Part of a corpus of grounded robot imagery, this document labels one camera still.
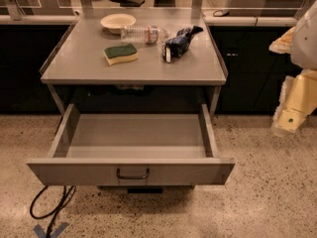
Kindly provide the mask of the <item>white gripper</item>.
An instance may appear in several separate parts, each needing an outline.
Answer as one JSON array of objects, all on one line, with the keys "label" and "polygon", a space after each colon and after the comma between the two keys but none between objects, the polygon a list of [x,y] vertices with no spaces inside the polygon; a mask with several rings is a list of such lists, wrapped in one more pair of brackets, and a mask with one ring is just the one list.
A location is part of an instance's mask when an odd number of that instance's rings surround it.
[{"label": "white gripper", "polygon": [[[277,54],[289,54],[294,31],[294,27],[287,30],[268,49]],[[287,76],[272,118],[272,133],[279,137],[295,133],[316,108],[317,71],[303,69],[296,77]]]}]

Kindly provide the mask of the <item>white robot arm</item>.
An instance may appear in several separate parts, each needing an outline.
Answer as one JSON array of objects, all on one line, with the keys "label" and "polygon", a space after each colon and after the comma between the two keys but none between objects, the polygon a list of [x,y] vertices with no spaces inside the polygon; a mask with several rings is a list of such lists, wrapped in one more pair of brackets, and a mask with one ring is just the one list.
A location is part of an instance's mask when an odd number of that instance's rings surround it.
[{"label": "white robot arm", "polygon": [[282,137],[295,133],[317,108],[317,1],[268,49],[290,54],[291,62],[302,68],[297,76],[285,78],[272,118],[271,131]]}]

